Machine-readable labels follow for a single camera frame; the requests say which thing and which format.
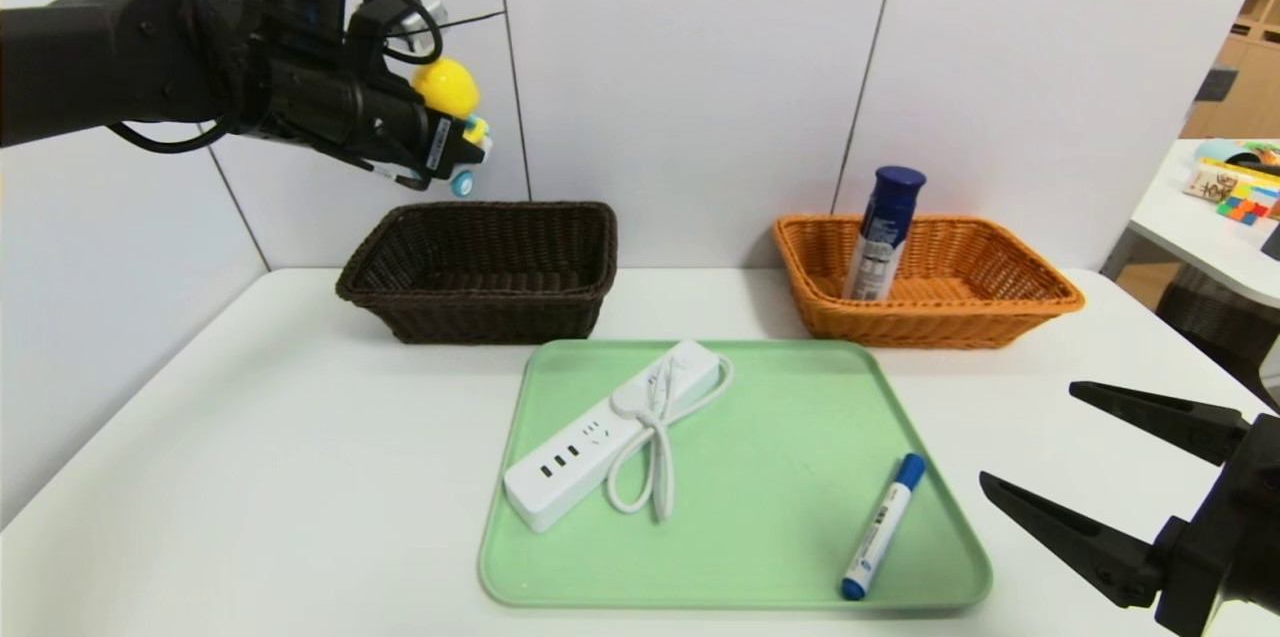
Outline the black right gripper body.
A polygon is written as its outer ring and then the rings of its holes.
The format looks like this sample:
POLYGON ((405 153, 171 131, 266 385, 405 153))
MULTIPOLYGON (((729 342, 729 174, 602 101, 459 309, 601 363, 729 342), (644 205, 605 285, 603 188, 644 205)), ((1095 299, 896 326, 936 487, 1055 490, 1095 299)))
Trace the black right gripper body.
POLYGON ((1225 602, 1277 614, 1277 435, 1275 414, 1258 414, 1193 441, 1190 453, 1221 472, 1165 567, 1155 619, 1174 634, 1202 636, 1225 602))

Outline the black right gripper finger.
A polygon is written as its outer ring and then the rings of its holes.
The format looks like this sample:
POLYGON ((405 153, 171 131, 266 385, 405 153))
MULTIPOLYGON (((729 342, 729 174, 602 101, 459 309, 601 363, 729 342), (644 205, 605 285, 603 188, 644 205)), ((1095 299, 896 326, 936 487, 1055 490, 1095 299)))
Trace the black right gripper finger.
POLYGON ((1119 608, 1149 608, 1162 586, 1153 546, 988 472, 984 496, 1119 608))
POLYGON ((1225 405, 1093 381, 1070 382, 1068 391, 1075 399, 1216 467, 1235 453, 1251 429, 1239 411, 1225 405))

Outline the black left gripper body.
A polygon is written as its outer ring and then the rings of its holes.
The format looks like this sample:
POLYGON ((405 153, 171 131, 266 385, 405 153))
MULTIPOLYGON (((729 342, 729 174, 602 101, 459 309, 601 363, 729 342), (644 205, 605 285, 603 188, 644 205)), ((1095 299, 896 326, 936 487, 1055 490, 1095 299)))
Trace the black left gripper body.
POLYGON ((416 84, 362 84, 349 153, 365 171, 428 191, 457 168, 461 127, 461 118, 431 107, 416 84))

